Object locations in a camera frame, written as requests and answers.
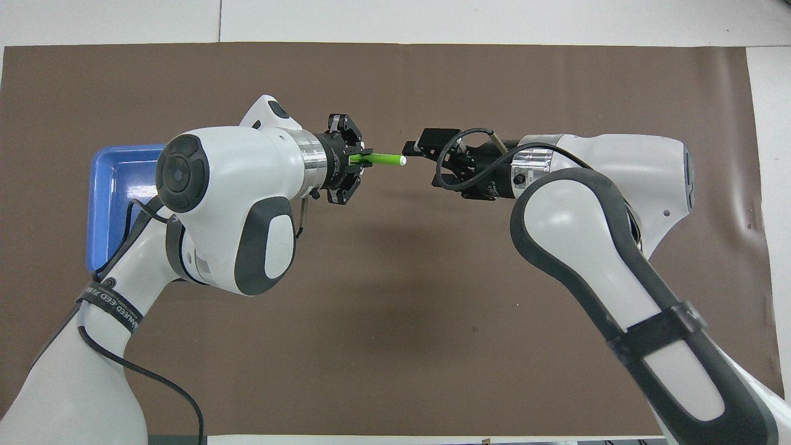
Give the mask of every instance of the blue tray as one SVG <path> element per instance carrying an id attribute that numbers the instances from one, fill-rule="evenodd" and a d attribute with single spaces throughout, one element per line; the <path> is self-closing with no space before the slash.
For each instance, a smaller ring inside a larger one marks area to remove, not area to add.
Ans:
<path id="1" fill-rule="evenodd" d="M 103 266 L 121 244 L 129 200 L 157 195 L 154 169 L 164 144 L 108 146 L 93 155 L 85 265 Z M 132 222 L 140 212 L 134 206 Z"/>

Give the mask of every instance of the silver metal ring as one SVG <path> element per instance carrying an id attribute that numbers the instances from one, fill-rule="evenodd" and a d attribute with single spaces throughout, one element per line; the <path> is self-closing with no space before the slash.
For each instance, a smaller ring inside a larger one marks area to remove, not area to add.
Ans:
<path id="1" fill-rule="evenodd" d="M 554 151 L 547 148 L 526 148 L 511 160 L 511 189 L 513 197 L 521 196 L 536 179 L 549 173 Z"/>
<path id="2" fill-rule="evenodd" d="M 297 196 L 304 198 L 314 188 L 321 187 L 327 178 L 327 154 L 324 152 L 321 142 L 310 131 L 287 130 L 285 128 L 283 131 L 291 135 L 302 153 L 305 177 L 302 179 L 302 186 Z"/>

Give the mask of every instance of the white wall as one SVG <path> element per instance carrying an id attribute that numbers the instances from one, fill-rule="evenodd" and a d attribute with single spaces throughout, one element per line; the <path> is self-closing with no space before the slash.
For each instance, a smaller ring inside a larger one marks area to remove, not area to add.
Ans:
<path id="1" fill-rule="evenodd" d="M 749 48 L 747 61 L 791 387 L 791 6 L 782 0 L 0 0 L 0 48 L 242 40 L 764 47 Z"/>

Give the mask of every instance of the black cable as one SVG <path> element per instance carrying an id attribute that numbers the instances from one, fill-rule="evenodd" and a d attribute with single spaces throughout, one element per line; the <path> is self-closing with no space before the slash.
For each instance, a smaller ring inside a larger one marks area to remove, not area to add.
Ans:
<path id="1" fill-rule="evenodd" d="M 151 207 L 148 207 L 147 205 L 143 204 L 140 200 L 136 200 L 136 199 L 129 200 L 129 205 L 131 206 L 132 204 L 137 204 L 138 206 L 140 206 L 140 210 L 146 215 L 150 216 L 152 219 L 156 219 L 160 223 L 167 224 L 168 222 L 167 218 L 163 218 L 157 215 L 155 211 L 151 210 Z"/>
<path id="2" fill-rule="evenodd" d="M 187 391 L 182 390 L 180 386 L 176 385 L 175 383 L 171 382 L 170 380 L 167 380 L 165 377 L 162 377 L 161 375 L 156 374 L 154 372 L 151 372 L 151 371 L 145 369 L 144 367 L 140 367 L 140 366 L 138 366 L 138 365 L 136 365 L 136 364 L 134 364 L 134 363 L 132 363 L 132 362 L 130 362 L 128 360 L 125 360 L 125 359 L 123 359 L 121 357 L 118 357 L 117 355 L 113 354 L 112 352 L 108 351 L 107 349 L 102 348 L 102 346 L 100 344 L 98 344 L 93 338 L 91 338 L 90 335 L 88 335 L 88 331 L 85 330 L 84 326 L 78 326 L 77 330 L 80 332 L 80 337 L 82 337 L 82 340 L 92 350 L 98 352 L 102 356 L 107 357 L 108 359 L 116 362 L 117 364 L 119 364 L 119 365 L 121 365 L 123 367 L 127 367 L 127 368 L 131 369 L 134 372 L 137 372 L 139 374 L 145 375 L 148 378 L 153 378 L 154 380 L 158 381 L 159 383 L 164 384 L 165 386 L 167 386 L 171 390 L 176 391 L 178 394 L 181 395 L 181 397 L 184 397 L 185 399 L 187 399 L 187 401 L 190 402 L 190 405 L 192 405 L 192 408 L 195 410 L 195 415 L 198 417 L 198 442 L 197 442 L 197 444 L 198 445 L 202 445 L 202 443 L 203 443 L 203 414 L 200 411 L 200 407 L 198 406 L 198 402 L 196 402 L 195 399 L 192 398 L 192 396 L 190 396 L 190 394 L 187 393 Z"/>
<path id="3" fill-rule="evenodd" d="M 554 152 L 562 154 L 563 156 L 566 156 L 572 162 L 576 163 L 577 165 L 579 165 L 584 169 L 592 169 L 592 167 L 588 165 L 585 161 L 581 160 L 577 156 L 571 154 L 569 151 L 564 150 L 559 146 L 552 145 L 550 143 L 524 143 L 522 145 L 512 148 L 511 150 L 508 150 L 508 152 L 506 152 L 499 158 L 495 159 L 494 162 L 489 164 L 485 169 L 481 170 L 478 174 L 471 177 L 470 179 L 464 182 L 460 182 L 459 184 L 448 184 L 447 182 L 445 182 L 445 179 L 442 177 L 442 162 L 445 160 L 445 156 L 448 154 L 448 152 L 453 148 L 454 145 L 456 145 L 456 141 L 458 141 L 459 139 L 463 138 L 466 135 L 471 135 L 473 133 L 486 133 L 487 135 L 491 136 L 494 134 L 494 131 L 482 127 L 470 128 L 469 130 L 460 131 L 459 134 L 453 136 L 448 141 L 448 143 L 446 143 L 445 146 L 442 147 L 442 150 L 440 150 L 440 153 L 437 156 L 437 172 L 436 172 L 437 184 L 439 184 L 440 187 L 446 190 L 450 190 L 451 192 L 461 192 L 466 188 L 470 188 L 473 185 L 478 184 L 484 178 L 489 176 L 498 166 L 500 166 L 500 164 L 502 164 L 503 162 L 510 161 L 517 153 L 528 148 L 545 148 L 548 150 L 552 150 Z"/>

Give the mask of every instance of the green straw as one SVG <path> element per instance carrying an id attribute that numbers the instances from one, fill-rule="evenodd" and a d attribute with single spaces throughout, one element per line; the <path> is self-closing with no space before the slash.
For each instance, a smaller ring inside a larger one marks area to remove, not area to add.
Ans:
<path id="1" fill-rule="evenodd" d="M 372 164 L 404 165 L 407 163 L 407 158 L 401 156 L 400 154 L 384 153 L 352 154 L 349 156 L 350 164 L 359 164 L 360 162 L 370 162 Z"/>

